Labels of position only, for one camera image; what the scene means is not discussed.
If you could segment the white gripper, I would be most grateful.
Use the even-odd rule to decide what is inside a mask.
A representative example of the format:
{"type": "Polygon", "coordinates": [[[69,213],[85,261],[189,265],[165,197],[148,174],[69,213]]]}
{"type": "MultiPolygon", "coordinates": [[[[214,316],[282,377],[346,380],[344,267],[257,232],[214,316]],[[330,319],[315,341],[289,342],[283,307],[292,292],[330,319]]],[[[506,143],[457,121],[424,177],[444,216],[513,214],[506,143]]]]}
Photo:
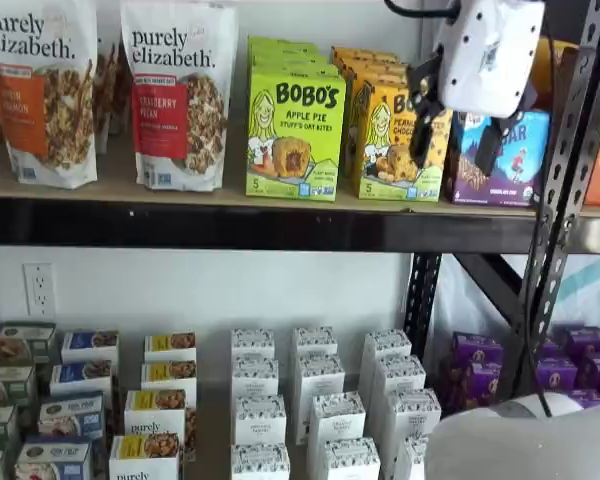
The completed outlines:
{"type": "Polygon", "coordinates": [[[489,177],[503,142],[537,99],[531,72],[545,13],[542,1],[457,1],[444,21],[435,51],[407,68],[409,101],[416,114],[410,155],[424,167],[433,121],[444,107],[490,116],[475,165],[489,177]]]}

